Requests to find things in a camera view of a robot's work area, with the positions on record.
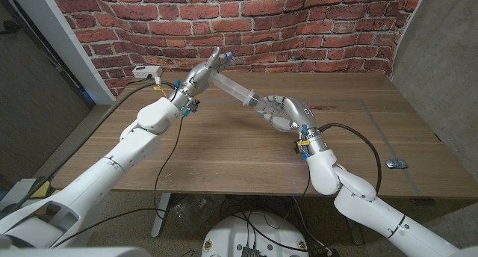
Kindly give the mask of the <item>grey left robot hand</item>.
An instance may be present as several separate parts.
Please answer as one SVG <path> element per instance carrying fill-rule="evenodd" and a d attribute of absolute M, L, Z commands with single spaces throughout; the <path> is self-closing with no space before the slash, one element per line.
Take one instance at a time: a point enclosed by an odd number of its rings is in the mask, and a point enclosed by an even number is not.
<path fill-rule="evenodd" d="M 231 52 L 222 53 L 220 48 L 216 47 L 207 61 L 196 65 L 187 74 L 182 85 L 170 97 L 170 101 L 181 110 L 190 100 L 208 88 L 211 74 L 226 68 L 231 58 Z"/>

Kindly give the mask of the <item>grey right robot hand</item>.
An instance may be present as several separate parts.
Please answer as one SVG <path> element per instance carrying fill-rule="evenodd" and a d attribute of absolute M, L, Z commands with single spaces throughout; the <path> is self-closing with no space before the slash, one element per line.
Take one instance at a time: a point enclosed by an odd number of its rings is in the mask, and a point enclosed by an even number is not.
<path fill-rule="evenodd" d="M 307 126 L 306 140 L 310 142 L 307 150 L 310 155 L 326 151 L 329 148 L 323 141 L 319 130 L 317 129 L 316 119 L 310 108 L 301 99 L 288 98 L 285 96 L 266 96 L 264 100 L 284 111 L 289 119 L 277 117 L 271 114 L 264 114 L 264 119 L 272 123 L 273 127 L 282 132 L 302 131 L 302 126 Z"/>

